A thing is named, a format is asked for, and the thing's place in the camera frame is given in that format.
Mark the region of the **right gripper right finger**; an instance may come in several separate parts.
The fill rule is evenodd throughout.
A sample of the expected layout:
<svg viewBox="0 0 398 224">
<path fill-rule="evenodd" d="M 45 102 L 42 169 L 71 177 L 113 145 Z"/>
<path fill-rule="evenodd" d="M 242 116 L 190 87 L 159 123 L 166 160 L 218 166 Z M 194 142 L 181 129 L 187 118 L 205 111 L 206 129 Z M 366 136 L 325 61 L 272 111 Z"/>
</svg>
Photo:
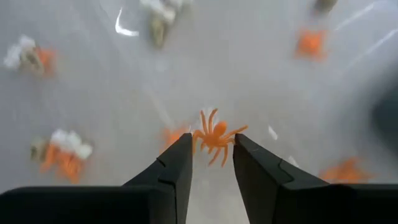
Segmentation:
<svg viewBox="0 0 398 224">
<path fill-rule="evenodd" d="M 250 224 L 398 224 L 398 184 L 329 184 L 243 134 L 234 140 Z"/>
</svg>

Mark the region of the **orange plastic spider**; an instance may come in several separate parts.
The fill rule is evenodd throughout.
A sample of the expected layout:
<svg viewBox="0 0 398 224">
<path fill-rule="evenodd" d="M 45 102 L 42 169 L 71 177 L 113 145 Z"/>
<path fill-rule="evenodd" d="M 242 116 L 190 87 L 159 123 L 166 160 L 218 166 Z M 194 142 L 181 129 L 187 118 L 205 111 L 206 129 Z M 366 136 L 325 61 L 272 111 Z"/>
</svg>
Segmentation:
<svg viewBox="0 0 398 224">
<path fill-rule="evenodd" d="M 340 179 L 344 183 L 357 184 L 368 181 L 372 175 L 362 170 L 359 166 L 359 159 L 352 157 L 344 161 L 341 165 Z"/>
<path fill-rule="evenodd" d="M 60 152 L 57 156 L 58 174 L 66 177 L 71 183 L 77 184 L 83 162 L 73 153 Z"/>
<path fill-rule="evenodd" d="M 226 134 L 226 130 L 228 128 L 228 123 L 226 121 L 220 121 L 216 124 L 213 124 L 213 118 L 217 111 L 218 108 L 213 109 L 208 119 L 206 119 L 204 111 L 200 111 L 202 129 L 196 129 L 192 134 L 192 153 L 196 153 L 197 141 L 201 139 L 201 151 L 204 149 L 204 147 L 207 147 L 208 153 L 211 154 L 213 150 L 216 149 L 215 155 L 208 163 L 208 165 L 211 166 L 216 161 L 216 159 L 220 155 L 221 150 L 223 149 L 224 156 L 221 162 L 221 167 L 224 167 L 228 159 L 228 144 L 231 143 L 235 145 L 236 143 L 233 135 L 246 130 L 248 128 L 248 125 L 244 125 L 241 128 L 234 129 Z"/>
<path fill-rule="evenodd" d="M 338 164 L 321 171 L 319 173 L 319 178 L 330 183 L 341 182 L 345 177 L 345 168 L 346 161 L 341 161 Z"/>
<path fill-rule="evenodd" d="M 325 30 L 301 30 L 295 49 L 295 56 L 306 56 L 318 60 L 324 59 L 327 56 L 327 53 L 323 50 L 325 37 Z"/>
<path fill-rule="evenodd" d="M 40 171 L 46 172 L 49 170 L 56 163 L 59 153 L 60 148 L 57 145 L 50 143 L 47 146 L 44 161 L 40 166 Z"/>
<path fill-rule="evenodd" d="M 54 76 L 54 64 L 55 64 L 55 52 L 50 49 L 44 49 L 41 47 L 36 47 L 35 51 L 39 56 L 39 60 L 44 68 L 44 75 L 46 77 Z"/>
<path fill-rule="evenodd" d="M 182 126 L 178 129 L 164 128 L 164 130 L 162 131 L 163 146 L 160 148 L 159 154 L 162 154 L 165 150 L 167 150 L 175 141 L 177 141 L 181 137 L 181 135 L 189 132 L 190 128 L 186 126 Z"/>
</svg>

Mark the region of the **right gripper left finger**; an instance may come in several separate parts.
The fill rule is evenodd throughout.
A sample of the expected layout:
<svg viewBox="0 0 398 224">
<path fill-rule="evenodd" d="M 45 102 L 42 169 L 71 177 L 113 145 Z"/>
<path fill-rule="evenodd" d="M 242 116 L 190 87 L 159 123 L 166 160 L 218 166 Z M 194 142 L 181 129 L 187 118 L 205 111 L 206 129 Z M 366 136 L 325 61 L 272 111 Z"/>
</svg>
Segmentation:
<svg viewBox="0 0 398 224">
<path fill-rule="evenodd" d="M 193 173 L 185 133 L 120 186 L 19 187 L 0 194 L 0 224 L 185 224 Z"/>
</svg>

